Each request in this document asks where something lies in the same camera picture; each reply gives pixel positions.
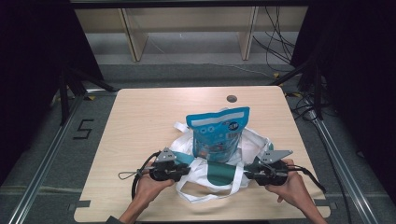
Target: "person's hand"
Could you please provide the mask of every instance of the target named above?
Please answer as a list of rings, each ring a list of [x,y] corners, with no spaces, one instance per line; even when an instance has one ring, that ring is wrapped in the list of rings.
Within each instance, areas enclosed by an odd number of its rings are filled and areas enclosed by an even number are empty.
[[[127,210],[121,215],[119,221],[123,223],[134,223],[137,217],[145,210],[149,203],[160,194],[163,189],[172,186],[174,180],[168,179],[164,181],[153,180],[145,171],[139,182],[137,183],[136,195],[134,200],[129,204]]]
[[[294,165],[293,160],[283,160],[287,165]],[[281,186],[267,185],[265,188],[278,195],[277,201],[287,203],[300,209],[313,223],[327,223],[314,205],[306,189],[303,177],[296,171],[288,173],[288,179]]]

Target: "sleeve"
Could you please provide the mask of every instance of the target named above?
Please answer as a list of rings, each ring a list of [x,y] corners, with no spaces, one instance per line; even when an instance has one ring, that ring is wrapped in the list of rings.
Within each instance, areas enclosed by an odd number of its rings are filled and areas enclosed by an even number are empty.
[[[124,224],[124,223],[120,222],[118,219],[114,217],[109,217],[106,221],[106,224]]]

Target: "blue plastic bag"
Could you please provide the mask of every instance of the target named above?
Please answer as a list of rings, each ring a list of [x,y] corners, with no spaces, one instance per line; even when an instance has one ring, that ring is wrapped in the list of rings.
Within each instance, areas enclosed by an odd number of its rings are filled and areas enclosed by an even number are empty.
[[[192,152],[208,161],[226,162],[235,153],[242,131],[248,124],[249,107],[217,113],[188,115],[193,130]]]

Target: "gray carpet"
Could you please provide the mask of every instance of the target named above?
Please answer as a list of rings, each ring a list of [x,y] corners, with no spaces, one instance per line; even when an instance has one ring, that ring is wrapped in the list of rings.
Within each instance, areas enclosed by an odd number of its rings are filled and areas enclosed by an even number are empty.
[[[117,88],[158,88],[158,87],[196,87],[196,86],[249,86],[267,85],[272,81],[264,74],[244,70],[259,71],[267,75],[274,72],[262,64],[238,65],[239,68],[214,64],[164,64],[164,65],[101,65],[108,84]],[[290,66],[278,66],[288,70]],[[282,87],[285,92],[296,92],[299,77],[295,77]],[[96,88],[86,83],[87,89]],[[76,223],[73,219],[74,206],[84,186],[93,157],[100,142],[106,121],[115,100],[115,95],[105,93],[83,101],[65,136],[40,192],[35,198],[25,223]],[[290,108],[301,100],[287,97]],[[387,197],[380,183],[364,158],[356,155],[356,146],[343,122],[331,107],[323,110],[324,120],[334,142],[339,147],[349,169],[367,197],[380,223],[394,223],[396,208]],[[92,129],[87,139],[76,139],[86,133],[78,132],[82,120],[83,128]],[[0,191],[0,223],[6,223],[17,205],[24,189],[35,174],[50,143],[59,129],[61,120],[60,102],[56,101],[49,109],[47,118],[37,130],[36,138],[29,150],[25,151],[9,174]],[[309,157],[313,162],[318,179],[328,190],[329,203],[335,208],[327,218],[329,223],[347,223],[347,210],[340,186],[332,171],[318,132],[311,122],[296,120]],[[362,223],[361,217],[350,200],[348,204],[352,223]],[[269,223],[308,223],[304,219],[272,220]]]

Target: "wooden table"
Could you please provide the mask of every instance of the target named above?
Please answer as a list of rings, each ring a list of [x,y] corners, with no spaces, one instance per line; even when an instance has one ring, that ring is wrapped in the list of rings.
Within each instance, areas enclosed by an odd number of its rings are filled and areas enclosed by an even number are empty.
[[[237,97],[229,103],[227,96]],[[296,124],[282,90],[279,87],[200,87],[129,89],[118,93],[102,140],[94,158],[81,201],[89,207],[79,207],[78,222],[105,222],[111,215],[119,217],[131,201],[133,179],[120,180],[119,172],[135,171],[153,152],[169,147],[181,133],[173,125],[185,122],[189,114],[218,111],[223,107],[249,106],[248,127],[269,137],[275,149],[291,149],[289,158],[314,175],[314,169],[304,148]],[[313,199],[324,195],[304,175]],[[202,187],[190,184],[189,192]],[[296,218],[304,215],[287,203],[277,203],[277,195],[251,181],[226,199],[191,204],[181,199],[175,186],[164,190],[152,202],[138,221],[210,221],[263,220]],[[328,206],[319,206],[324,217]]]

